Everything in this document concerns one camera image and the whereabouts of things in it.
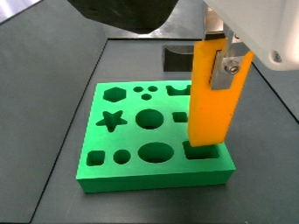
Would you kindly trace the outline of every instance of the square hole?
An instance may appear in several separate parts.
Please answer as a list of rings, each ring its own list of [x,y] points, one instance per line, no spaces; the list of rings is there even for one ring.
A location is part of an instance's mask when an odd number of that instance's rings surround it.
[[[177,123],[187,123],[189,122],[189,116],[185,112],[174,112],[173,113],[173,120]]]
[[[106,160],[106,152],[103,150],[94,150],[89,153],[89,166],[103,165]]]
[[[190,141],[182,143],[187,159],[218,158],[221,156],[217,145],[193,147]]]

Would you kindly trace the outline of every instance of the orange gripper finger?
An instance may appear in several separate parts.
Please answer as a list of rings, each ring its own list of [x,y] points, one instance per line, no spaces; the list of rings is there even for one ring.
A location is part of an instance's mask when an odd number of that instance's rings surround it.
[[[230,128],[254,53],[245,56],[230,89],[211,90],[211,72],[217,51],[226,39],[201,41],[194,47],[189,135],[191,146],[221,144]]]

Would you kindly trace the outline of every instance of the circular hole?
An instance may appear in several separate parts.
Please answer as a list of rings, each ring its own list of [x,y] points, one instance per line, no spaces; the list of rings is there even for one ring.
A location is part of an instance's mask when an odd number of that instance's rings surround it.
[[[151,92],[155,92],[155,91],[158,90],[158,87],[151,86],[151,87],[149,88],[149,90],[150,90]]]
[[[143,89],[142,87],[135,87],[134,90],[135,90],[138,93],[141,93],[141,92],[145,91],[145,89]]]
[[[127,150],[119,150],[115,153],[114,159],[115,162],[121,165],[126,164],[131,158],[131,154]]]
[[[174,148],[166,143],[147,143],[138,151],[138,156],[147,163],[163,163],[174,156]]]
[[[163,125],[165,116],[158,110],[146,109],[137,114],[135,122],[143,129],[155,130]]]
[[[150,94],[143,94],[142,98],[143,98],[143,100],[149,101],[153,99],[153,96]]]

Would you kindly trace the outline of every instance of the green foam block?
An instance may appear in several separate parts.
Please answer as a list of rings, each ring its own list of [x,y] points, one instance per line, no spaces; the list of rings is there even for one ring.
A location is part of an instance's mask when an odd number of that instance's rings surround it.
[[[86,193],[227,182],[226,144],[189,142],[190,94],[189,80],[98,84],[78,169]]]

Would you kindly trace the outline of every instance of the star-shaped hole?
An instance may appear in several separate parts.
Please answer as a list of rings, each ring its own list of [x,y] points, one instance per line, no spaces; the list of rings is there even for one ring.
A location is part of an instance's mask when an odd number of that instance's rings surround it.
[[[107,111],[103,112],[105,119],[101,120],[97,125],[107,126],[107,131],[114,132],[118,125],[127,124],[127,120],[122,119],[125,111],[119,110],[115,114]]]

